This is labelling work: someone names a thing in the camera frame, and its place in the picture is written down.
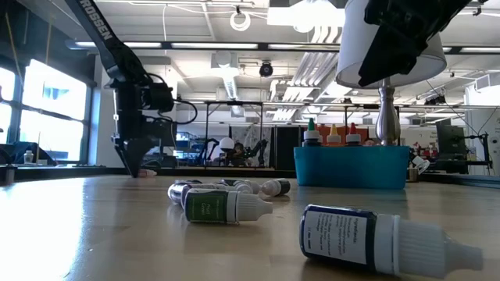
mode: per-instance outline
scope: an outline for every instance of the teal container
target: teal container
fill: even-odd
[[[299,186],[401,190],[409,147],[295,148]]]

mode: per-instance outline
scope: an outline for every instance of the green label dropper bottle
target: green label dropper bottle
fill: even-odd
[[[309,118],[309,124],[307,125],[307,131],[304,132],[304,142],[303,147],[321,146],[319,142],[320,132],[314,127],[314,119]]]

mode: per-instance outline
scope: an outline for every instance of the workbench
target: workbench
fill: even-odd
[[[447,280],[500,279],[497,189],[408,183],[404,190],[347,190],[297,187],[291,180],[287,196],[260,195],[274,203],[272,215],[226,226],[187,222],[166,194],[175,179],[96,176],[0,187],[0,280],[395,279],[308,261],[298,224],[310,203],[441,225],[485,257],[482,272],[461,270]]]

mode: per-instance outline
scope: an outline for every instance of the fluorescent light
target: fluorescent light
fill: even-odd
[[[350,92],[352,89],[349,87],[344,87],[342,85],[337,84],[335,81],[330,83],[328,85],[326,92],[328,93],[327,96],[323,96],[323,98],[340,98],[344,97],[348,92]]]
[[[94,42],[75,42],[78,47],[95,48]],[[159,42],[124,42],[130,48],[161,48],[162,43]]]
[[[257,49],[256,43],[172,43],[172,48],[201,48],[201,49]]]
[[[263,102],[263,105],[290,105],[290,106],[303,106],[304,102]]]
[[[271,50],[288,50],[288,51],[318,51],[318,52],[339,52],[341,46],[339,44],[269,44]]]
[[[78,47],[92,48],[95,47],[94,42],[75,42]]]
[[[486,47],[467,47],[467,48],[462,48],[460,52],[494,52],[494,53],[500,53],[500,48],[486,48]]]
[[[328,1],[300,1],[290,7],[269,7],[267,9],[267,25],[343,27],[344,23],[344,9],[337,9]]]
[[[125,42],[125,45],[130,48],[161,48],[162,44],[159,42]]]

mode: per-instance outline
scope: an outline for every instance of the security camera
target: security camera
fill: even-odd
[[[269,77],[273,75],[273,67],[271,66],[271,62],[263,62],[262,66],[260,66],[259,74],[262,77]]]

